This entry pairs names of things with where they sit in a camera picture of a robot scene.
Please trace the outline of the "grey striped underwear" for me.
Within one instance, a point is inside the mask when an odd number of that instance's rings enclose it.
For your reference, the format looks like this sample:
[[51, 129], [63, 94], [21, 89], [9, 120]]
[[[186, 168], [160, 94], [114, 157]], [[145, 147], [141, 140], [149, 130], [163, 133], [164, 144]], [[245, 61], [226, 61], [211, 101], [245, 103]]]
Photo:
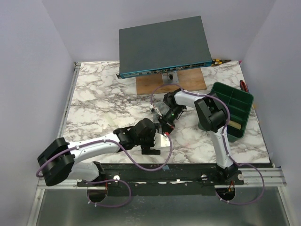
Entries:
[[164, 102], [160, 101], [160, 102], [155, 102], [153, 103], [154, 107], [157, 108], [157, 112], [156, 114], [152, 114], [153, 116], [153, 123], [155, 124], [156, 130], [158, 133], [163, 134], [163, 130], [162, 130], [162, 126], [160, 124], [160, 122], [158, 121], [160, 116], [164, 116], [170, 109], [169, 106], [167, 106]]

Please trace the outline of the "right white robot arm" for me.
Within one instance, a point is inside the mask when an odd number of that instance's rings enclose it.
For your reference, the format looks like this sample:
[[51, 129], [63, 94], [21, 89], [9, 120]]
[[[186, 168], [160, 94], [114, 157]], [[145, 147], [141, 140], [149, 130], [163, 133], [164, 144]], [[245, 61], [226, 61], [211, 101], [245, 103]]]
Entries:
[[176, 118], [187, 107], [195, 109], [201, 128], [209, 132], [214, 145], [216, 164], [219, 169], [216, 173], [217, 181], [223, 185], [232, 181], [237, 167], [230, 158], [230, 146], [227, 138], [227, 123], [230, 120], [230, 113], [227, 106], [214, 92], [204, 95], [181, 89], [165, 94], [163, 102], [169, 107], [169, 110], [158, 118], [162, 132], [170, 134], [175, 128]]

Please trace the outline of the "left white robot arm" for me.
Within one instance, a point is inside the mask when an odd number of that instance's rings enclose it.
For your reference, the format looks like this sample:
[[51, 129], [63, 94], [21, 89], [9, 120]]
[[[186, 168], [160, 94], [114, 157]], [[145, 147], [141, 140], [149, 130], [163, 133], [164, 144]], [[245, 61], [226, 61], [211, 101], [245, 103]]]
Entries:
[[160, 154], [162, 137], [155, 124], [148, 118], [134, 126], [115, 129], [113, 132], [86, 141], [67, 142], [55, 139], [37, 158], [40, 169], [38, 177], [44, 178], [47, 186], [57, 185], [76, 173], [94, 186], [104, 182], [104, 174], [95, 163], [83, 164], [84, 160], [108, 153], [118, 153], [140, 146], [142, 154]]

